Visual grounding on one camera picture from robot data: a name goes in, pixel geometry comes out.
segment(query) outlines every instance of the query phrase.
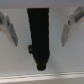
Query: black object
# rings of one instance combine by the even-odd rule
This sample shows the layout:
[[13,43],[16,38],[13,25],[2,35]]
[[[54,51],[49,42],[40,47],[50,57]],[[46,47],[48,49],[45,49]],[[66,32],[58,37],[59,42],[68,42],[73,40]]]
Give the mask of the black object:
[[49,8],[28,8],[27,13],[32,39],[29,53],[33,54],[37,69],[42,71],[49,59]]

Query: black vertical strip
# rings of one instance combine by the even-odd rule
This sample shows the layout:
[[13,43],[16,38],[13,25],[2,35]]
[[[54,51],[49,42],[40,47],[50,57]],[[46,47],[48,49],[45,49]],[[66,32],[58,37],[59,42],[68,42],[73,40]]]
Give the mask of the black vertical strip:
[[49,59],[49,8],[27,9],[30,23],[32,52],[38,70],[44,70]]

